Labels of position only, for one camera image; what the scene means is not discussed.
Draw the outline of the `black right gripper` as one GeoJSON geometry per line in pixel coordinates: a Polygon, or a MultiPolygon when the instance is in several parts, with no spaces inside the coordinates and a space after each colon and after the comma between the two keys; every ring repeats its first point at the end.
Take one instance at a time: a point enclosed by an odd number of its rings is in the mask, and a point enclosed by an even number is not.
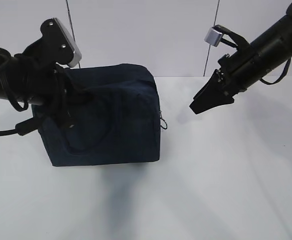
{"type": "Polygon", "coordinates": [[[218,63],[220,74],[215,71],[209,81],[193,97],[190,109],[197,115],[215,107],[233,104],[233,97],[245,92],[251,83],[245,69],[251,59],[250,52],[225,54],[218,63]]]}

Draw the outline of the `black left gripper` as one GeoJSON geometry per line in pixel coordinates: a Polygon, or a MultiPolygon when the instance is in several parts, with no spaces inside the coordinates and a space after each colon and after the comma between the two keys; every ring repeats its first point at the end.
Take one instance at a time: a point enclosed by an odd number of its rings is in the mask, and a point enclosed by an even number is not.
{"type": "Polygon", "coordinates": [[[28,87],[37,101],[31,103],[42,107],[42,113],[23,122],[23,130],[37,130],[44,121],[51,118],[60,128],[74,125],[68,111],[70,96],[74,93],[65,70],[55,62],[43,41],[36,41],[23,52],[23,59],[29,64],[28,87]]]}

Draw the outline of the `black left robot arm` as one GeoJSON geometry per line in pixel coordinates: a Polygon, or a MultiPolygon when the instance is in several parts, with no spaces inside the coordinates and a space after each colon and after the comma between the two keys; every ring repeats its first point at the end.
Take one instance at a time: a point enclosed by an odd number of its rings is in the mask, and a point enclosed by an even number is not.
{"type": "Polygon", "coordinates": [[[79,60],[75,45],[65,41],[47,43],[39,39],[16,55],[0,47],[0,99],[9,101],[18,112],[31,105],[43,107],[40,114],[17,123],[14,129],[0,130],[0,137],[27,135],[46,119],[62,128],[73,127],[69,106],[79,95],[63,66],[75,66],[79,60]]]}

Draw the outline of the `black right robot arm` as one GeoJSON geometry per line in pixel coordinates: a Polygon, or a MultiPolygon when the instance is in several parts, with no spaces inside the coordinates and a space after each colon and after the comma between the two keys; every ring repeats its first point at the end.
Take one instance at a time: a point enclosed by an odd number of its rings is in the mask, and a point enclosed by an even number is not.
{"type": "Polygon", "coordinates": [[[214,70],[193,97],[189,107],[195,114],[234,103],[235,95],[257,81],[270,86],[272,83],[263,77],[281,64],[284,64],[283,71],[273,83],[279,83],[287,75],[292,59],[292,3],[281,19],[252,42],[221,25],[211,27],[205,41],[213,47],[223,43],[236,52],[218,60],[220,68],[214,70]]]}

